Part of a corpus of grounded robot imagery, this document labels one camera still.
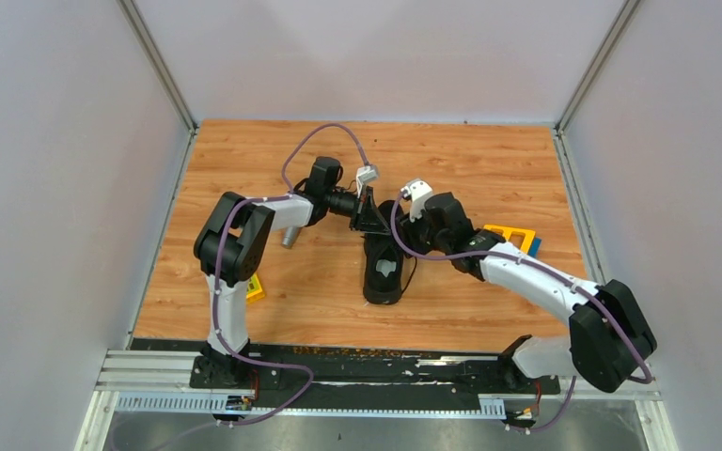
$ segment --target wood surface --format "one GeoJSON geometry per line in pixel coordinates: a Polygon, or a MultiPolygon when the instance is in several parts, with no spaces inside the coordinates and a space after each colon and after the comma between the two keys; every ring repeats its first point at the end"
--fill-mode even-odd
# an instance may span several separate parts
{"type": "MultiPolygon", "coordinates": [[[[200,228],[225,191],[285,193],[281,164],[320,124],[203,123],[134,336],[205,339],[208,289],[192,250],[200,228]]],[[[539,259],[585,275],[548,128],[347,125],[380,169],[381,179],[373,183],[378,203],[393,198],[408,180],[424,179],[436,193],[453,192],[475,226],[535,229],[543,239],[539,259]]],[[[318,155],[342,162],[342,185],[360,165],[351,139],[340,129],[326,129],[292,161],[288,175],[293,183],[308,175],[318,155]]],[[[361,294],[362,238],[348,228],[347,218],[329,214],[304,229],[291,250],[280,245],[282,233],[271,235],[259,268],[267,297],[247,308],[253,341],[499,351],[522,334],[567,333],[564,324],[520,296],[459,273],[448,262],[420,261],[399,303],[368,304],[361,294]]]]}

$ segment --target yellow block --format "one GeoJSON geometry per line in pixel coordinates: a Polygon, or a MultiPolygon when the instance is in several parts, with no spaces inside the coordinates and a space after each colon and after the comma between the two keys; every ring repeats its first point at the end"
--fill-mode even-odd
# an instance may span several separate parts
{"type": "Polygon", "coordinates": [[[486,224],[483,228],[502,235],[505,237],[505,240],[508,241],[510,241],[510,237],[513,235],[522,237],[522,245],[519,246],[519,250],[525,254],[529,254],[530,246],[533,245],[533,241],[535,240],[535,230],[529,230],[527,228],[505,227],[504,225],[494,224],[486,224]]]}
{"type": "Polygon", "coordinates": [[[249,281],[247,281],[247,301],[246,303],[254,303],[265,296],[264,288],[261,287],[258,274],[253,274],[249,281]]]}

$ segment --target robotic arm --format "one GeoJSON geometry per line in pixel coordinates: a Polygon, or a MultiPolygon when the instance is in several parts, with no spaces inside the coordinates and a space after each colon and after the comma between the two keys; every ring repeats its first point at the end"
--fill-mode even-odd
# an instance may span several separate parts
{"type": "Polygon", "coordinates": [[[244,200],[234,193],[225,193],[220,198],[195,244],[195,256],[207,274],[212,296],[215,294],[213,278],[220,278],[216,293],[219,309],[213,308],[212,313],[218,312],[217,322],[223,330],[215,331],[212,322],[208,343],[214,351],[228,354],[217,339],[218,333],[233,350],[241,351],[248,343],[247,281],[260,264],[270,232],[313,226],[328,211],[349,217],[351,230],[393,235],[412,255],[451,259],[458,271],[511,289],[567,323],[569,336],[547,339],[526,335],[499,356],[504,365],[512,366],[513,378],[522,380],[516,383],[545,375],[580,375],[610,393],[636,370],[636,358],[630,347],[616,333],[614,324],[608,323],[612,321],[592,305],[589,296],[606,305],[616,321],[615,326],[623,330],[641,358],[647,358],[656,349],[649,325],[632,292],[623,283],[611,280],[598,286],[540,263],[502,236],[472,227],[452,193],[434,194],[430,185],[420,179],[409,182],[400,193],[400,198],[411,201],[410,212],[396,218],[396,209],[393,209],[389,221],[375,206],[373,191],[368,185],[377,178],[374,166],[359,169],[357,175],[364,174],[364,177],[357,193],[337,187],[341,173],[337,160],[319,157],[309,177],[298,183],[293,194],[283,200],[261,200],[240,208],[230,226],[242,231],[238,237],[228,235],[222,269],[217,275],[214,262],[220,235],[229,213],[244,200]],[[430,251],[445,255],[425,256],[430,251]]]}

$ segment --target wooden tabletop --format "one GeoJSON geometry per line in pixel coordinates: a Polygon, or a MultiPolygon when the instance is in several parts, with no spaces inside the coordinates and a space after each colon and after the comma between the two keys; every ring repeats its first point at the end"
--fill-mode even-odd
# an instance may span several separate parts
{"type": "MultiPolygon", "coordinates": [[[[286,192],[280,167],[320,122],[207,120],[198,135],[139,320],[138,337],[205,339],[208,288],[193,243],[225,191],[245,196],[286,192]]],[[[531,228],[542,238],[538,258],[584,276],[572,217],[548,128],[523,126],[347,123],[381,178],[378,203],[405,182],[427,181],[453,192],[477,227],[531,228]]],[[[326,129],[292,161],[293,182],[318,155],[338,158],[352,179],[361,165],[351,139],[326,129]]],[[[303,230],[290,250],[270,236],[259,268],[267,297],[247,307],[256,342],[499,351],[522,334],[566,334],[548,313],[520,296],[484,284],[448,262],[422,260],[396,305],[366,303],[364,252],[348,218],[329,214],[303,230]]]]}

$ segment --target gray floor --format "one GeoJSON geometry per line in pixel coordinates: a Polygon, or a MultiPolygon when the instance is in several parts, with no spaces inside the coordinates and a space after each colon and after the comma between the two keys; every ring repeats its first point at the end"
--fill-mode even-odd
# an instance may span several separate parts
{"type": "MultiPolygon", "coordinates": [[[[558,403],[541,403],[543,421],[558,403]]],[[[113,429],[116,449],[148,451],[188,428],[213,422],[209,415],[120,413],[113,429]]],[[[107,441],[105,450],[111,450],[107,441]]],[[[165,451],[269,450],[646,450],[635,404],[575,400],[563,419],[543,433],[523,436],[487,420],[413,420],[277,416],[243,428],[206,428],[165,451]]]]}

